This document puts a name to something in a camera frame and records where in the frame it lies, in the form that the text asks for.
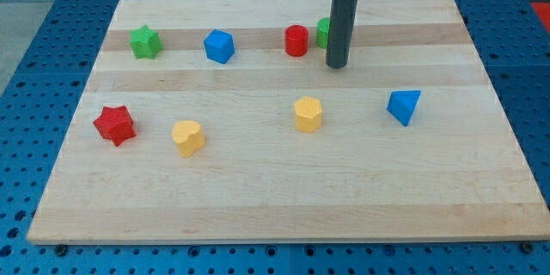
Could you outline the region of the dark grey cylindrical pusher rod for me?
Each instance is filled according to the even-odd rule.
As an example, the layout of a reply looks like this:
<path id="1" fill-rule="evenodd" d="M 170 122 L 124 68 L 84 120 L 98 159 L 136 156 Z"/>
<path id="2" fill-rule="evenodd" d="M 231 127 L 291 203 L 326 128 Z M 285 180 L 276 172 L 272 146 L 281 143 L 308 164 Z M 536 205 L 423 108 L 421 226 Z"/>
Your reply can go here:
<path id="1" fill-rule="evenodd" d="M 326 64 L 333 69 L 348 63 L 358 0 L 332 0 L 327 36 Z"/>

